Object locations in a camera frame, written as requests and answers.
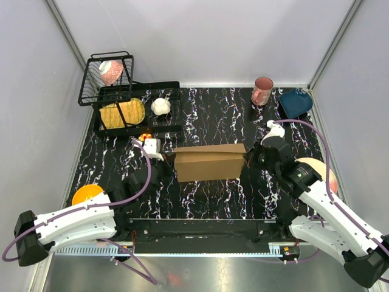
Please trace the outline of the brown cardboard box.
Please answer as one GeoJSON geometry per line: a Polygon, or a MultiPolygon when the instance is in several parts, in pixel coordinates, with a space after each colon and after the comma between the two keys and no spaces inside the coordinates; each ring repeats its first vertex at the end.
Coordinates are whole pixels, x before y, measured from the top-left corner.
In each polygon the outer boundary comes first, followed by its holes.
{"type": "Polygon", "coordinates": [[[244,165],[243,144],[205,145],[174,149],[174,168],[180,183],[237,179],[244,165]]]}

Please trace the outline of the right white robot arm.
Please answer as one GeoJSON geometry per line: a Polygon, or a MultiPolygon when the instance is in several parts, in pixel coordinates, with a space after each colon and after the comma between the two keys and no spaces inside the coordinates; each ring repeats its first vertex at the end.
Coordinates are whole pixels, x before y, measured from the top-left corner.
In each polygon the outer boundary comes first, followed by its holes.
{"type": "Polygon", "coordinates": [[[330,226],[324,228],[296,210],[283,208],[277,213],[279,239],[295,237],[314,245],[365,288],[371,288],[388,270],[388,236],[364,222],[328,189],[312,166],[296,160],[282,138],[255,142],[246,157],[250,167],[268,171],[282,190],[317,211],[330,226]]]}

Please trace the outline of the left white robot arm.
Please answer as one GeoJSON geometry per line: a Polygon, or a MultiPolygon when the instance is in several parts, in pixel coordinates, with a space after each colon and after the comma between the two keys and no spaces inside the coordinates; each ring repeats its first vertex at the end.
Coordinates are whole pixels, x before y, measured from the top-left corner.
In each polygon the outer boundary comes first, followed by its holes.
{"type": "Polygon", "coordinates": [[[148,155],[157,162],[147,161],[111,190],[99,192],[82,203],[46,214],[31,210],[21,213],[14,228],[15,261],[20,267],[42,262],[57,250],[88,240],[112,238],[126,240],[131,226],[116,216],[139,203],[142,195],[158,185],[168,174],[171,155],[148,155]]]}

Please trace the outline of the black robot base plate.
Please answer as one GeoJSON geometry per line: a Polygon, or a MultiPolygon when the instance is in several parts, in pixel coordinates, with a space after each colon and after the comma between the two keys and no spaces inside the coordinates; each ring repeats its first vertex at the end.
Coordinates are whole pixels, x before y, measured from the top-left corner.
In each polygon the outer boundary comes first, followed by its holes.
{"type": "Polygon", "coordinates": [[[294,238],[274,220],[129,219],[110,240],[142,256],[277,257],[294,238]]]}

